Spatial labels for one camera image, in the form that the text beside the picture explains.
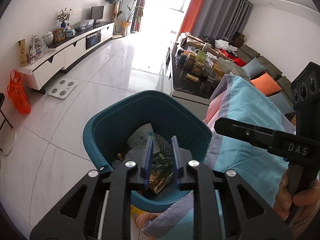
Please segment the cluttered dark coffee table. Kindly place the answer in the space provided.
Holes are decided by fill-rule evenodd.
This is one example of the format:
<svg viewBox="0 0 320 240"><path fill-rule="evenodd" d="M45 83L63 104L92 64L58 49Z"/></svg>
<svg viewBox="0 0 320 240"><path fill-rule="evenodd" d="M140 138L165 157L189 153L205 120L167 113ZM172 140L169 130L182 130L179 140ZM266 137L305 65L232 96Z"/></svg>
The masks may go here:
<svg viewBox="0 0 320 240"><path fill-rule="evenodd" d="M221 50L202 50L204 42L189 33L180 35L168 47L163 91L180 100L208 105L224 72L217 66L225 59Z"/></svg>

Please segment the white black TV cabinet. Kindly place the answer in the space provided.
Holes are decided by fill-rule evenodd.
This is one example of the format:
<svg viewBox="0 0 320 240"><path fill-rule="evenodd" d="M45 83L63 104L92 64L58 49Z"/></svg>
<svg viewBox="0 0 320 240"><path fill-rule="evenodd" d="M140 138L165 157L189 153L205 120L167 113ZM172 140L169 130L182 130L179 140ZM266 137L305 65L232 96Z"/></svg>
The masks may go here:
<svg viewBox="0 0 320 240"><path fill-rule="evenodd" d="M51 44L48 53L35 63L18 67L23 84L44 93L44 85L58 72L67 73L113 36L114 23L101 22L79 31L75 36Z"/></svg>

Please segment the orange cushion far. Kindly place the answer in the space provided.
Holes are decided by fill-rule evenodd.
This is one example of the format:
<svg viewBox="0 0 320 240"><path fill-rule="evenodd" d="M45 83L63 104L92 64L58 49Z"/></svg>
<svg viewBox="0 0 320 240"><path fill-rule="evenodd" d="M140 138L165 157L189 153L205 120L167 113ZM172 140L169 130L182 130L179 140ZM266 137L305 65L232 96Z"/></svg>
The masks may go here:
<svg viewBox="0 0 320 240"><path fill-rule="evenodd" d="M272 96L281 91L280 85L272 77L265 73L256 79L251 80L251 84L261 91L265 96Z"/></svg>

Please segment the striped left curtain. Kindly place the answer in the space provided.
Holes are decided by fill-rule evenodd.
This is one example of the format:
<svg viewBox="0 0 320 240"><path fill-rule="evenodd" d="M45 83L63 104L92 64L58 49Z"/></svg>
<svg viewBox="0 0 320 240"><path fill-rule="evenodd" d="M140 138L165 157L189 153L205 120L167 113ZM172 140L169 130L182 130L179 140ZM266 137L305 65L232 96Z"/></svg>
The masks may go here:
<svg viewBox="0 0 320 240"><path fill-rule="evenodd" d="M137 0L135 13L133 15L133 21L131 25L131 32L136 33L140 30L140 24L143 17L143 9L145 5L145 0Z"/></svg>

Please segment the white patterned paper cup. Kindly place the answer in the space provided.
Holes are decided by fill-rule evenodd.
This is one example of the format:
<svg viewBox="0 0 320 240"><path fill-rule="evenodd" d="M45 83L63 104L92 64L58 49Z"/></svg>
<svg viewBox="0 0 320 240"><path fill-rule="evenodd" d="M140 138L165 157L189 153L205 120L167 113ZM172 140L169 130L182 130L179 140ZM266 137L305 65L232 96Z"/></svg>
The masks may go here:
<svg viewBox="0 0 320 240"><path fill-rule="evenodd" d="M151 123L145 124L137 129L133 135L129 137L127 145L133 150L142 150L146 147L149 137L152 137L153 139L153 153L160 152Z"/></svg>

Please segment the tall green potted plant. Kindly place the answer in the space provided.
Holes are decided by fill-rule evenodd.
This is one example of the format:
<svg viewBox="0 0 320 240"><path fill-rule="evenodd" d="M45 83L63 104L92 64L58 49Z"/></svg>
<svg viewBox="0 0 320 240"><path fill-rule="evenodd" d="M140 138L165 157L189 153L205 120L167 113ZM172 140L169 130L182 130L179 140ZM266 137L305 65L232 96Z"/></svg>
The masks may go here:
<svg viewBox="0 0 320 240"><path fill-rule="evenodd" d="M133 0L131 6L127 6L128 12L127 15L124 14L123 11L119 11L117 16L121 14L124 15L124 20L121 22L121 34L122 37L127 35L127 30L129 25L135 20L137 23L140 23L141 18L143 17L143 9L144 7L137 4L138 0Z"/></svg>

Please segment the black metal stand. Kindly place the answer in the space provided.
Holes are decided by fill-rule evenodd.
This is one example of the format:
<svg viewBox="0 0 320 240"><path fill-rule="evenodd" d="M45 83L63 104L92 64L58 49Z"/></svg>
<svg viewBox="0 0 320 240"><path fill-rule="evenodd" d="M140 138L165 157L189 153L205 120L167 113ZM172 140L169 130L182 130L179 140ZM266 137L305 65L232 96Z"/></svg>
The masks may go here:
<svg viewBox="0 0 320 240"><path fill-rule="evenodd" d="M5 101L5 95L4 95L4 93L0 93L0 113L3 117L3 121L0 126L0 131L2 130L5 123L7 123L11 129L13 129L12 124L10 123L10 121L7 119L4 112L2 111L2 106L3 106L4 101Z"/></svg>

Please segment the white bathroom scale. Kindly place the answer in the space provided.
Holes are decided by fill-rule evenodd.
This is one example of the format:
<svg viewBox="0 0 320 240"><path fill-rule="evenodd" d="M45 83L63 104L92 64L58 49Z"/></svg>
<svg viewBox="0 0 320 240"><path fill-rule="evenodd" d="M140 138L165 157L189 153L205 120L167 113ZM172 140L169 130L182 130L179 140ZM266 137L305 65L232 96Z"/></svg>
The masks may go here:
<svg viewBox="0 0 320 240"><path fill-rule="evenodd" d="M55 98L65 99L78 83L71 79L60 79L49 90L48 94Z"/></svg>

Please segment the gold foil wrapper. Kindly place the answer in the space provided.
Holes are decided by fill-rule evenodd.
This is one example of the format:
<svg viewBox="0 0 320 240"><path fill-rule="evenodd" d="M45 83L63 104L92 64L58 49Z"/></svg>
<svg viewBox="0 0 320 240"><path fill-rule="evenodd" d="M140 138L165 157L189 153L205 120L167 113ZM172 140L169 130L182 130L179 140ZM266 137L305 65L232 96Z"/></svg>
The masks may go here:
<svg viewBox="0 0 320 240"><path fill-rule="evenodd" d="M129 150L127 153L118 153L117 158L118 161L121 162L123 162L126 159L141 160L142 155L142 151ZM166 185L171 181L172 178L172 170L167 172L157 172L151 169L149 187L146 190L137 192L145 198L156 197L166 187Z"/></svg>

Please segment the blue-grey cushion near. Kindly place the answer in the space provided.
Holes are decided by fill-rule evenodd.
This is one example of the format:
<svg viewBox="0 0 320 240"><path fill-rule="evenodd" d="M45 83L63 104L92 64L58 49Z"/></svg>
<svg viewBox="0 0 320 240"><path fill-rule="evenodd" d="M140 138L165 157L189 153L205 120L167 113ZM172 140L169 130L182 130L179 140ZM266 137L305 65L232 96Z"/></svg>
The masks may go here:
<svg viewBox="0 0 320 240"><path fill-rule="evenodd" d="M283 94L274 94L268 98L284 115L294 112L293 107L288 103Z"/></svg>

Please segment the clear green plastic wrapper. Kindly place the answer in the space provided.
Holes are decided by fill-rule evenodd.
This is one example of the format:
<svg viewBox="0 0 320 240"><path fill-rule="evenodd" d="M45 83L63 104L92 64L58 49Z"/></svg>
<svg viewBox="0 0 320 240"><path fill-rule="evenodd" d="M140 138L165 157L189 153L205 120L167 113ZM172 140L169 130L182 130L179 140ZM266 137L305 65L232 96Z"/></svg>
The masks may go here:
<svg viewBox="0 0 320 240"><path fill-rule="evenodd" d="M167 172L172 170L172 158L161 153L152 156L151 168L157 172Z"/></svg>

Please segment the teal plastic trash bin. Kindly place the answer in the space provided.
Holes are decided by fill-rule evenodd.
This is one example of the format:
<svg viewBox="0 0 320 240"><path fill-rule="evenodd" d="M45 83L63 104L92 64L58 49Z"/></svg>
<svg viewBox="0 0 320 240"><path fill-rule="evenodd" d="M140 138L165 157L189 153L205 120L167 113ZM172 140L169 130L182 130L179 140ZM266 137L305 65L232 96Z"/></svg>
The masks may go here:
<svg viewBox="0 0 320 240"><path fill-rule="evenodd" d="M145 124L151 124L167 142L176 136L181 148L189 150L195 160L204 161L211 130L172 97L146 90L114 103L87 122L82 141L95 168L100 173L111 172L129 137Z"/></svg>

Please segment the pile of clothes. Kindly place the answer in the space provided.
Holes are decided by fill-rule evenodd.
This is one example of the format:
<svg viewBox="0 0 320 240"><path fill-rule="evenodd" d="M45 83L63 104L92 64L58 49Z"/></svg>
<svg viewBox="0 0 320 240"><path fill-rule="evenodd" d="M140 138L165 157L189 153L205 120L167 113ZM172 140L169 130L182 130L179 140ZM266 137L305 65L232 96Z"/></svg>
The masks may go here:
<svg viewBox="0 0 320 240"><path fill-rule="evenodd" d="M215 40L210 36L204 36L204 45L202 51L204 53L210 53L216 57L222 57L226 60L233 61L239 67L244 67L246 62L237 57L238 48L229 44L225 40Z"/></svg>

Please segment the large white foam net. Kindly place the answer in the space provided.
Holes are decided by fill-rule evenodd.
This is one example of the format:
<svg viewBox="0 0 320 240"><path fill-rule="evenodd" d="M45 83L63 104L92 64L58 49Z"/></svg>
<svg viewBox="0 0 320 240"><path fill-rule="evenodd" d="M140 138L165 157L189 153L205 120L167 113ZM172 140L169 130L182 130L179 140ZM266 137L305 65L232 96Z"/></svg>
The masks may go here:
<svg viewBox="0 0 320 240"><path fill-rule="evenodd" d="M160 149L160 154L166 158L172 157L172 148L170 142L168 142L163 136L155 133L155 138Z"/></svg>

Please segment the blue-grey cushion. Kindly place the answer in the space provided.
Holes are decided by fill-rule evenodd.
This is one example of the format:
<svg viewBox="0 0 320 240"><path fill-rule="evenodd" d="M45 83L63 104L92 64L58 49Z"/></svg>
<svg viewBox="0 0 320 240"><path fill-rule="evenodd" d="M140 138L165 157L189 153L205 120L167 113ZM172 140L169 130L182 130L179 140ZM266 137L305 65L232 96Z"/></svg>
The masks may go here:
<svg viewBox="0 0 320 240"><path fill-rule="evenodd" d="M256 57L247 63L242 69L249 79L255 78L266 70L266 68L258 61Z"/></svg>
<svg viewBox="0 0 320 240"><path fill-rule="evenodd" d="M284 115L294 112L293 107L288 103L283 94L274 94L268 98Z"/></svg>

